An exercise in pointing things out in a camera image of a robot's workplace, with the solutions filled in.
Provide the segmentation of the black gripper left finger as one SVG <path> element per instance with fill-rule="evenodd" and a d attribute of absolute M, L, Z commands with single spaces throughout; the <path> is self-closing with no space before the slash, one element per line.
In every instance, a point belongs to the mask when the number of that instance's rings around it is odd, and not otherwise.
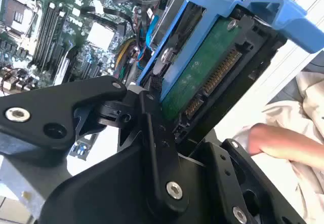
<path fill-rule="evenodd" d="M 58 169 L 78 138 L 107 124 L 122 130 L 121 151 L 149 141 L 175 145 L 154 95 L 103 76 L 2 97 L 1 154 L 25 166 Z"/>

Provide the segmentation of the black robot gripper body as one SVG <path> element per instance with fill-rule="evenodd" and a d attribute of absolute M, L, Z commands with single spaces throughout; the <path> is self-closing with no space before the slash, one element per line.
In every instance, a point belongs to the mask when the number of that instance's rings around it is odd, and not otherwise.
<path fill-rule="evenodd" d="M 39 223 L 225 222 L 216 176 L 228 153 L 203 146 L 197 161 L 173 143 L 135 144 L 60 184 Z"/>

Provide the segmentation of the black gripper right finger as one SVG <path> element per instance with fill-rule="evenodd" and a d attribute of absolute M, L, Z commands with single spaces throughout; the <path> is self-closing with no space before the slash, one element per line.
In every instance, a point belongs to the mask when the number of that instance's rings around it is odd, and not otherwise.
<path fill-rule="evenodd" d="M 237 141 L 201 142 L 193 158 L 207 168 L 216 222 L 305 222 Z"/>

